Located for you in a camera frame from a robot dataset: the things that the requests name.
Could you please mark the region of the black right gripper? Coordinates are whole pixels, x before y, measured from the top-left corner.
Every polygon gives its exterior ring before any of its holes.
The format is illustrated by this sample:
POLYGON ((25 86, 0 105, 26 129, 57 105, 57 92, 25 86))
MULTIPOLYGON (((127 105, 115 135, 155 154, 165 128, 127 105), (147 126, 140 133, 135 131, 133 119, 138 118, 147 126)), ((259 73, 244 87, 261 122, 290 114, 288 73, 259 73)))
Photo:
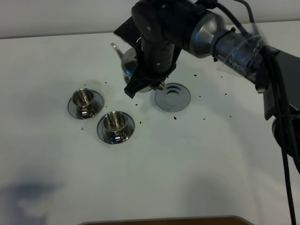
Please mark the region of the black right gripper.
POLYGON ((131 17, 114 31, 136 52, 137 67, 124 88, 130 98, 164 81, 176 68, 201 18, 200 0, 140 0, 132 7, 131 17))

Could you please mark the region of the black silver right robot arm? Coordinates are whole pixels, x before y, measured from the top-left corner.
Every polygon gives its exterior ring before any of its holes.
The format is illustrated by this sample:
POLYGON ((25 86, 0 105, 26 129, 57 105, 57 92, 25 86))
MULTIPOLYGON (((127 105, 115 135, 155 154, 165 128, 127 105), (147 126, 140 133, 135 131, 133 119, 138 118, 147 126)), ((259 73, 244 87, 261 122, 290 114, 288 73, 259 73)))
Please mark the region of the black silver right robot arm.
POLYGON ((300 59, 266 44, 256 27, 248 32, 216 0, 141 0, 114 32, 132 46, 135 67, 124 91, 133 98, 160 84, 175 69, 181 51, 213 57, 245 77, 263 94, 265 119, 275 117, 273 134, 300 165, 300 59))

